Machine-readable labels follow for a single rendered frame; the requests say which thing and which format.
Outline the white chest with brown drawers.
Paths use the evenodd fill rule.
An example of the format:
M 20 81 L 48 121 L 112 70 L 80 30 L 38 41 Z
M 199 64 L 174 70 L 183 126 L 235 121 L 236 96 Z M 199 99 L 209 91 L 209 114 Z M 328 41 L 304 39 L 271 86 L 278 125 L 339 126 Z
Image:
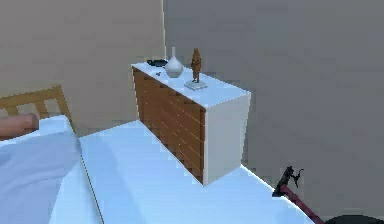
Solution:
M 189 68 L 178 78 L 146 62 L 131 69 L 140 121 L 196 180 L 209 185 L 241 165 L 250 92 L 205 74 L 207 87 L 191 90 Z

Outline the brown statue on white base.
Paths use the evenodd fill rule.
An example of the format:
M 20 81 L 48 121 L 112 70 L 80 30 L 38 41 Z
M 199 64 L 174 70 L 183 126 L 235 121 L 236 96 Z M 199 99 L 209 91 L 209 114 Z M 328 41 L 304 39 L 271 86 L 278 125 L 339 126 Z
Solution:
M 207 84 L 200 80 L 200 70 L 201 70 L 201 55 L 198 48 L 193 50 L 193 55 L 191 59 L 191 69 L 192 69 L 192 77 L 191 81 L 187 81 L 185 86 L 191 90 L 200 90 L 207 87 Z

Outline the white round vase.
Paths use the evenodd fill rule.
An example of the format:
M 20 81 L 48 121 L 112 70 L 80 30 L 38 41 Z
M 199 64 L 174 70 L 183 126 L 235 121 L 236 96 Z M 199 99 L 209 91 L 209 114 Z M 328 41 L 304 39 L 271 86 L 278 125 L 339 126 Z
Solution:
M 183 72 L 183 65 L 176 58 L 176 48 L 171 49 L 171 58 L 165 65 L 165 71 L 170 78 L 178 78 Z

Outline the pale blue duvet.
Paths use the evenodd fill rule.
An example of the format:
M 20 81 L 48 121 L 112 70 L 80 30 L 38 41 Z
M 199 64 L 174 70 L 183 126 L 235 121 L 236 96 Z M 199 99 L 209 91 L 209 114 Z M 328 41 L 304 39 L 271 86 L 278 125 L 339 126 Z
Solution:
M 0 143 L 0 224 L 49 224 L 63 178 L 80 160 L 66 116 Z

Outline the brown roll pillow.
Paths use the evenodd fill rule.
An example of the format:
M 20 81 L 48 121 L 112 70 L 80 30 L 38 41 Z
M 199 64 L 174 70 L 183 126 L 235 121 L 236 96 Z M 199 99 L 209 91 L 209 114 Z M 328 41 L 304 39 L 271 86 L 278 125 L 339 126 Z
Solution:
M 39 129 L 39 119 L 34 114 L 0 118 L 0 141 L 29 134 Z

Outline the black round shape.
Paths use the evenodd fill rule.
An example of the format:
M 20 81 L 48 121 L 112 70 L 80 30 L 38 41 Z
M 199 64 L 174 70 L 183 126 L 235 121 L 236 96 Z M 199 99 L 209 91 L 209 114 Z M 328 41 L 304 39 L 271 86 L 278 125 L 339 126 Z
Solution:
M 384 220 L 363 215 L 342 215 L 331 218 L 324 224 L 384 224 Z

